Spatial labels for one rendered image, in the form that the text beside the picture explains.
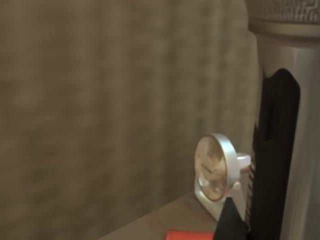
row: beige curtain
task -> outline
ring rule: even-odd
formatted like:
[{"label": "beige curtain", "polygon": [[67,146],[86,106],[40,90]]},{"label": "beige curtain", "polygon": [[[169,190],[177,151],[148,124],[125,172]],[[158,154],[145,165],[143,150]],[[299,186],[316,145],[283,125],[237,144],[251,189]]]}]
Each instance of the beige curtain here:
[{"label": "beige curtain", "polygon": [[203,134],[250,151],[243,0],[0,1],[0,239],[94,240],[193,188]]}]

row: lens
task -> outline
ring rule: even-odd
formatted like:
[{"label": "lens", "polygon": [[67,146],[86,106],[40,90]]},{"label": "lens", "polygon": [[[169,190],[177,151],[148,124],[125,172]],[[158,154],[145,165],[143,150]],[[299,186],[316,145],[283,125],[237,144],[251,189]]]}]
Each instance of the lens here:
[{"label": "lens", "polygon": [[224,197],[227,166],[223,150],[213,136],[199,141],[194,155],[195,177],[202,192],[212,201]]}]

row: brown table surface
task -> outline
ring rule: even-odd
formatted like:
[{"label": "brown table surface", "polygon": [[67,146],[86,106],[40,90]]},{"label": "brown table surface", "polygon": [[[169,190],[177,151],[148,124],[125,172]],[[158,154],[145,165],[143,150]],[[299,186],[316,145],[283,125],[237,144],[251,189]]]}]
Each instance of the brown table surface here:
[{"label": "brown table surface", "polygon": [[168,230],[213,232],[215,227],[214,219],[190,193],[100,240],[163,240]]}]

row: red object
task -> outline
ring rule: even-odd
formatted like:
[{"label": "red object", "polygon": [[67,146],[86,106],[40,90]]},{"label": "red object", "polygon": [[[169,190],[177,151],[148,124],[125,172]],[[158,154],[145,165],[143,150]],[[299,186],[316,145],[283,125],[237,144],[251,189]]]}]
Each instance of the red object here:
[{"label": "red object", "polygon": [[213,232],[169,231],[165,240],[213,240]]}]

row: black triangular object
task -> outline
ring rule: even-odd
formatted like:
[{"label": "black triangular object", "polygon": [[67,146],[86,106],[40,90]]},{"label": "black triangular object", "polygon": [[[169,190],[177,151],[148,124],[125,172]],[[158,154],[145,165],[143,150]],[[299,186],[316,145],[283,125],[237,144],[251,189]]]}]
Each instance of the black triangular object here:
[{"label": "black triangular object", "polygon": [[225,200],[213,240],[247,240],[247,226],[242,221],[231,197]]}]

